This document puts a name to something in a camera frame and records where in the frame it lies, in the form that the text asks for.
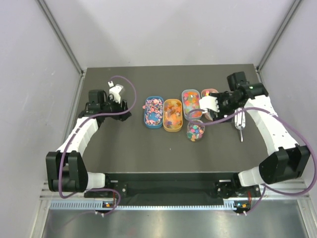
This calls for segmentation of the clear plastic jar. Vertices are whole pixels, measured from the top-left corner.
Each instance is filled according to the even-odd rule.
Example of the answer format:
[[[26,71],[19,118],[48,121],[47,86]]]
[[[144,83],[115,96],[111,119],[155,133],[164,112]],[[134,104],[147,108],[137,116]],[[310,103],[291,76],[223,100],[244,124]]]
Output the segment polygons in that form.
[[[190,141],[196,142],[201,140],[204,132],[205,132],[205,126],[194,124],[190,121],[188,122],[186,135]]]

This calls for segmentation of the clear round jar lid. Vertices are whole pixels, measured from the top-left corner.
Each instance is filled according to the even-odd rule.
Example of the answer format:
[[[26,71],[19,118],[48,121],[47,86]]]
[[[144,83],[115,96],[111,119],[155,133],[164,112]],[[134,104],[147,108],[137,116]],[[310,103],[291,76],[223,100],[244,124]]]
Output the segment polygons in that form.
[[[216,116],[217,116],[216,112],[214,112],[213,110],[210,110],[210,109],[206,109],[205,118],[207,120],[215,121],[216,120]]]

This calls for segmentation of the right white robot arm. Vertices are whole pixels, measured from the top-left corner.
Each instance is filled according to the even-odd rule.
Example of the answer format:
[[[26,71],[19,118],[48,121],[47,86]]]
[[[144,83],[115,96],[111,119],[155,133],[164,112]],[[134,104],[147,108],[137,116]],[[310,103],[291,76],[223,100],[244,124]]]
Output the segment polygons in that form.
[[[232,192],[243,196],[253,185],[299,178],[311,155],[310,149],[307,144],[299,145],[288,133],[290,127],[279,121],[265,86],[251,84],[244,72],[229,75],[227,81],[230,90],[217,96],[219,114],[229,116],[238,108],[245,109],[255,122],[268,153],[258,166],[234,175]]]

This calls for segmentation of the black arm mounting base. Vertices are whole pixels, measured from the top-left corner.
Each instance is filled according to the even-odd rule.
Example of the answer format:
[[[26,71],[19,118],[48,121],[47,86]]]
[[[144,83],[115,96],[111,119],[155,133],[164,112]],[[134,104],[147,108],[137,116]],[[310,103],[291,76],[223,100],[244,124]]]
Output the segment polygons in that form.
[[[211,197],[231,198],[260,196],[260,188],[255,185],[235,190],[231,181],[212,180],[166,180],[166,181],[108,181],[106,188],[112,188],[127,198],[139,194],[205,194]]]

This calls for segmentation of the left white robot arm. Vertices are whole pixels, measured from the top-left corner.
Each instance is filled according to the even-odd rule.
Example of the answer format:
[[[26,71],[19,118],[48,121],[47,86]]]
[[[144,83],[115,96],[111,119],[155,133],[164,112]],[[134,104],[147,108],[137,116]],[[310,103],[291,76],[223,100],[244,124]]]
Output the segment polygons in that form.
[[[131,116],[127,101],[122,99],[123,92],[120,84],[110,87],[108,93],[104,90],[89,91],[88,102],[75,127],[65,142],[46,156],[50,191],[84,192],[95,189],[103,197],[111,194],[112,184],[106,181],[106,175],[88,172],[82,156],[105,118],[125,121]]]

